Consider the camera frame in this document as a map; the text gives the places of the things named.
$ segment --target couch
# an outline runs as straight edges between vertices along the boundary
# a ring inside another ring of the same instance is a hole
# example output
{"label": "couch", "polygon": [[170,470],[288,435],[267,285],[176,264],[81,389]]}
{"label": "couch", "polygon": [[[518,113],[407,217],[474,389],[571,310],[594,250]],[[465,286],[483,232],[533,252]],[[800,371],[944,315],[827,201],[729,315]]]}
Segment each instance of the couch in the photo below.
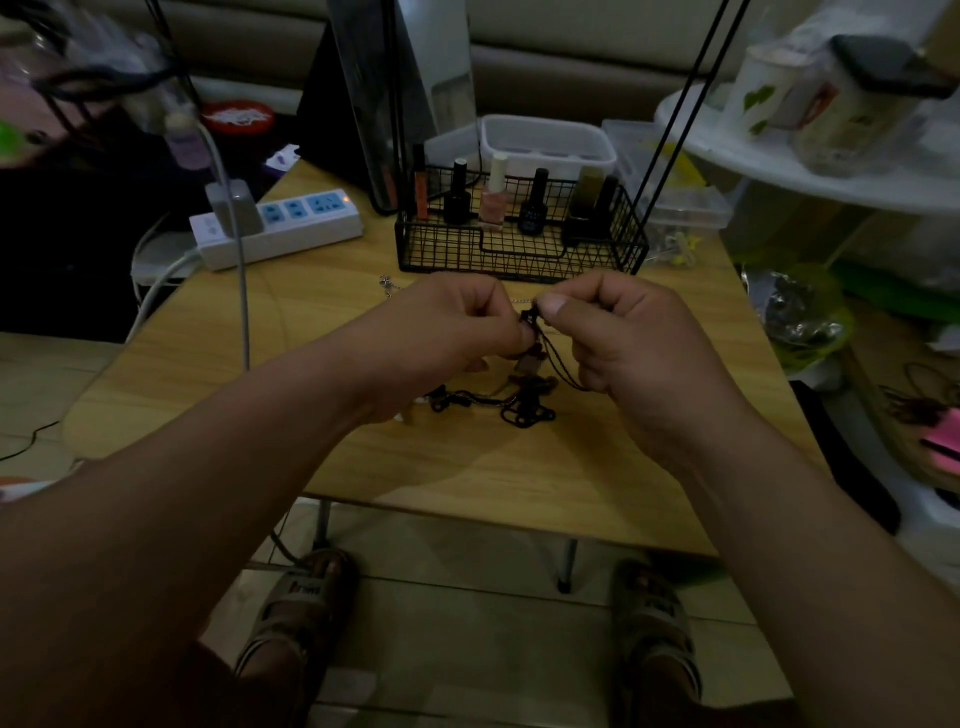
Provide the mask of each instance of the couch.
{"label": "couch", "polygon": [[[153,31],[143,0],[84,0]],[[651,119],[683,86],[720,0],[468,0],[477,105],[599,123]],[[738,3],[731,3],[727,25]],[[735,74],[749,29],[776,6],[781,29],[820,0],[755,0],[723,73]],[[300,89],[324,31],[325,0],[163,2],[194,73]]]}

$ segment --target metal grid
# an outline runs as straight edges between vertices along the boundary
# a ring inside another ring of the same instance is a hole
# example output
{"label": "metal grid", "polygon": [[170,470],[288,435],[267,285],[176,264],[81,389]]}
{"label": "metal grid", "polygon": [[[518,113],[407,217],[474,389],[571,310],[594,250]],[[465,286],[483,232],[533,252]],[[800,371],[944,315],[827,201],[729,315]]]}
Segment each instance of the metal grid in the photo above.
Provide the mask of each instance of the metal grid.
{"label": "metal grid", "polygon": [[402,210],[396,222],[396,246],[400,270],[415,273],[460,271],[486,273],[500,279],[552,283],[579,276],[593,268],[611,268],[635,274],[649,250],[646,236],[621,185],[613,197],[609,234],[567,238],[562,230],[570,195],[576,182],[550,180],[543,233],[524,235],[516,222],[520,206],[530,197],[531,178],[508,177],[507,216],[501,231],[477,226],[480,193],[487,173],[471,172],[473,187],[470,222],[463,226],[444,222],[443,195],[450,188],[452,170],[430,167],[427,188],[431,192],[430,218],[420,221]]}

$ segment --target white round table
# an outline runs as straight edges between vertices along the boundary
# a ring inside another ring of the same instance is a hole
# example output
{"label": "white round table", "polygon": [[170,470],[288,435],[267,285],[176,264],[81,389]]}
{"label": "white round table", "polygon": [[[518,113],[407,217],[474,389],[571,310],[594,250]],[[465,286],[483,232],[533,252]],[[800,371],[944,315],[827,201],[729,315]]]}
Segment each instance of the white round table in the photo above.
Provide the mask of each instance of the white round table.
{"label": "white round table", "polygon": [[[671,136],[676,140],[689,119],[703,85],[695,85],[687,94]],[[664,99],[657,109],[657,123],[666,127],[680,92]],[[930,172],[940,161],[920,153],[907,158],[901,166],[884,173],[840,180],[809,172],[788,144],[788,132],[770,129],[756,141],[741,141],[717,130],[719,111],[704,104],[684,151],[717,166],[748,177],[814,197],[849,205],[905,212],[912,215],[960,215],[960,170]]]}

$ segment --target white cable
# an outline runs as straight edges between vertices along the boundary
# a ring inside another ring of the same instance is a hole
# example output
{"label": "white cable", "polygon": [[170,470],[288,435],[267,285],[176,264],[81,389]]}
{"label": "white cable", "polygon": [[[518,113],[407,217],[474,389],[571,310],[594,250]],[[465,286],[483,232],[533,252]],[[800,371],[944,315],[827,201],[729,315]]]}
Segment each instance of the white cable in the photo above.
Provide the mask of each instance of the white cable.
{"label": "white cable", "polygon": [[150,229],[143,233],[143,237],[140,238],[140,241],[136,244],[136,247],[133,249],[133,257],[130,259],[130,280],[133,283],[133,295],[136,297],[137,306],[143,305],[143,297],[140,295],[140,286],[136,282],[136,279],[133,277],[133,266],[136,264],[136,257],[140,255],[140,251],[143,250],[143,247],[154,239],[154,233],[156,229],[163,225],[163,221],[170,217],[169,212],[164,212],[160,219],[157,220],[150,226]]}
{"label": "white cable", "polygon": [[136,320],[133,322],[133,327],[130,329],[130,335],[127,336],[128,344],[133,340],[134,336],[136,336],[136,333],[140,331],[140,327],[143,326],[143,322],[147,320],[147,316],[150,315],[150,309],[154,307],[154,301],[156,301],[156,297],[160,295],[160,291],[163,289],[163,286],[167,284],[167,281],[175,276],[177,271],[184,265],[199,259],[199,251],[196,249],[188,251],[180,260],[163,271],[163,274],[154,281],[154,284],[150,286],[150,290],[147,291],[147,295],[143,299],[143,304],[140,306],[140,312],[136,314]]}
{"label": "white cable", "polygon": [[237,225],[236,208],[233,206],[233,190],[230,189],[230,177],[227,174],[227,168],[224,166],[224,160],[220,156],[220,150],[217,149],[217,143],[213,140],[213,134],[200,121],[197,122],[197,129],[204,136],[206,146],[210,150],[210,156],[213,157],[213,168],[216,171],[217,182],[219,182],[227,193],[227,210],[230,215],[230,226],[233,228],[233,239],[237,244],[237,276],[240,279],[240,332],[243,337],[243,371],[250,370],[250,306],[247,301],[247,260],[243,252],[243,237],[240,235],[240,226]]}

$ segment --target wooden table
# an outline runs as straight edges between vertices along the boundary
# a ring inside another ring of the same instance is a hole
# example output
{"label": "wooden table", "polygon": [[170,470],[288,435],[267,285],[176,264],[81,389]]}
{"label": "wooden table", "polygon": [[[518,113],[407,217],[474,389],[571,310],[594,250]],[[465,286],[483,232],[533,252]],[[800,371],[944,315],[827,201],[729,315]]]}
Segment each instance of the wooden table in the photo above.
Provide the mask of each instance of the wooden table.
{"label": "wooden table", "polygon": [[960,359],[938,354],[923,339],[921,324],[893,316],[869,303],[847,297],[856,324],[850,344],[840,352],[844,374],[863,403],[884,445],[913,477],[934,488],[960,493],[960,477],[933,466],[930,451],[920,444],[927,428],[906,425],[888,412],[880,387],[916,396],[904,366],[909,362],[943,374],[915,368],[913,379],[926,397],[940,400],[949,381],[960,381]]}
{"label": "wooden table", "polygon": [[[283,199],[343,186],[300,162],[271,191]],[[416,276],[396,264],[394,220],[349,189],[366,234],[249,270],[252,358],[260,364],[384,301],[379,278]],[[822,456],[719,240],[693,270],[650,266],[641,275],[679,291],[759,411],[818,462]],[[512,298],[543,286],[508,283]],[[552,338],[572,361],[569,341]],[[469,377],[491,391],[513,367],[492,362]],[[153,432],[241,373],[235,272],[201,271],[148,322],[66,417],[70,447],[101,458]],[[528,430],[497,411],[414,406],[407,422],[363,427],[306,487],[315,497],[491,522],[622,544],[715,555],[680,485],[627,437],[611,401],[561,386],[557,421]]]}

